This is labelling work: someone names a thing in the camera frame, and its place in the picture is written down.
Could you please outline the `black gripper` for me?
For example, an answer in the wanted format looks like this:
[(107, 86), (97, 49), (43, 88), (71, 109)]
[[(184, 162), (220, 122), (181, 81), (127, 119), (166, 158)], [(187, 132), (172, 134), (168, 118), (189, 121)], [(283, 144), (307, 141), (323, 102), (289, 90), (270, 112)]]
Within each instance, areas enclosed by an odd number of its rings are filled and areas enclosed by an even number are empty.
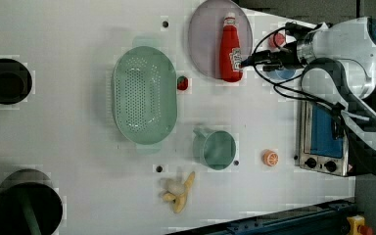
[(241, 68), (253, 67), (254, 65), (262, 65), (263, 71), (282, 71), (282, 70), (298, 70), (304, 65), (299, 61), (297, 53), (294, 50), (280, 50), (272, 52), (263, 50), (249, 56), (240, 64)]

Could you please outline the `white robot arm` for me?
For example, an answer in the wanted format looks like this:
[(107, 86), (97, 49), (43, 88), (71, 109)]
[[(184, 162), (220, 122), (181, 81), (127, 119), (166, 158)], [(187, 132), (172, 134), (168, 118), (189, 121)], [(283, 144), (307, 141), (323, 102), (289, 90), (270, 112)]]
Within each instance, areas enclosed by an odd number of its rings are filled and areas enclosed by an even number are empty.
[(295, 40), (275, 52), (256, 49), (241, 66), (302, 71), (300, 87), (287, 89), (302, 102), (300, 168), (376, 176), (376, 112), (364, 102), (376, 87), (376, 20), (281, 29)]

